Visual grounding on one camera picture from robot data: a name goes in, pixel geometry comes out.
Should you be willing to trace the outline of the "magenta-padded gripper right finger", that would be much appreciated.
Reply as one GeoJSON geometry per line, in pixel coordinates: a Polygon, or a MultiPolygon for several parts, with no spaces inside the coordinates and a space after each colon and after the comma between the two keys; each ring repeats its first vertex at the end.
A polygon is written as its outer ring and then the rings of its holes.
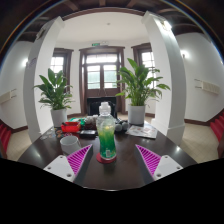
{"type": "Polygon", "coordinates": [[[160,156],[140,145],[135,147],[135,156],[145,184],[160,180],[182,169],[182,166],[168,155],[160,156]]]}

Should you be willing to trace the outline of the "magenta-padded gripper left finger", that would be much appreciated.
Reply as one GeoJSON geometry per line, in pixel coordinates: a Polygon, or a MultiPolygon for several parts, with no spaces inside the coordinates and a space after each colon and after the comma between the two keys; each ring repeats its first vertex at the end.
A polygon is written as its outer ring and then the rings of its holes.
{"type": "Polygon", "coordinates": [[[93,146],[87,145],[68,156],[59,155],[44,170],[81,185],[92,156],[93,146]]]}

